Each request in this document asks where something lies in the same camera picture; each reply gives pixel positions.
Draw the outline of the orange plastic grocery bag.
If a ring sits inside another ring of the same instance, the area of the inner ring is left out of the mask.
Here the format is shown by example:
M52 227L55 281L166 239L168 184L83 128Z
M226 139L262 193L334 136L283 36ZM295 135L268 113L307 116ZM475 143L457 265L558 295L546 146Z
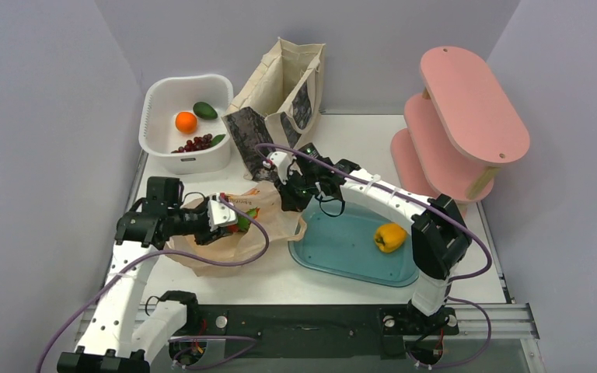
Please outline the orange plastic grocery bag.
M241 211L260 209L258 221L269 235L270 243L299 241L307 229L302 214L281 209L281 197L273 183L261 181L255 187L240 195L229 194L229 202ZM232 233L209 245L199 246L192 235L174 236L167 247L192 253L208 260L219 262L241 262L262 252L263 233L254 225L247 233ZM189 267L198 277L231 277L239 272L238 267L220 267L185 256L172 255L171 260Z

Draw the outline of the green avocado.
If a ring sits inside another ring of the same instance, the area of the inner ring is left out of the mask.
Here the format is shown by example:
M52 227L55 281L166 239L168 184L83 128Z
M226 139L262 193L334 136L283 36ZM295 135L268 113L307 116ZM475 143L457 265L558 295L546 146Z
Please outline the green avocado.
M203 120L215 120L219 117L217 110L206 102L196 102L193 105L193 113Z

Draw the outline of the red chili pepper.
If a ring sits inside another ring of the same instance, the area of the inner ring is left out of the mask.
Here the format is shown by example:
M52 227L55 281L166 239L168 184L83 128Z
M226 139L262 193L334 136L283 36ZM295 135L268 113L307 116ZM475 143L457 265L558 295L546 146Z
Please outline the red chili pepper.
M250 216L253 220L256 220L258 217L260 209L258 207L249 209L246 214ZM248 218L244 218L239 216L237 221L233 225L226 226L228 232L230 233L247 233L250 229L251 222Z

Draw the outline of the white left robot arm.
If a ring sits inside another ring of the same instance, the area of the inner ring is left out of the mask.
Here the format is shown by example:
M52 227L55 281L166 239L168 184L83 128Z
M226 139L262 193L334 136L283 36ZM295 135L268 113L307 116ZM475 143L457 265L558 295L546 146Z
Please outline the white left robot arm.
M200 244L225 236L237 214L224 194L203 197L196 207L183 206L184 187L175 177L151 176L145 196L117 222L108 281L92 303L93 318L75 349L58 358L59 372L148 372L150 362L173 333L198 329L201 313L194 295L170 291L162 308L141 332L135 320L142 293L158 258L173 236L192 235Z

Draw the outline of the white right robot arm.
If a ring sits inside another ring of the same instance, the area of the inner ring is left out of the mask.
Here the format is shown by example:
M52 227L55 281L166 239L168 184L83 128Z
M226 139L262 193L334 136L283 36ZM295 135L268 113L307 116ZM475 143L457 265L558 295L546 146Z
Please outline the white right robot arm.
M417 267L416 288L407 306L411 328L428 333L457 325L445 303L473 234L451 197L410 193L350 160L331 162L313 144L299 150L276 147L264 165L278 175L275 186L286 211L302 211L311 200L334 199L364 207L406 231Z

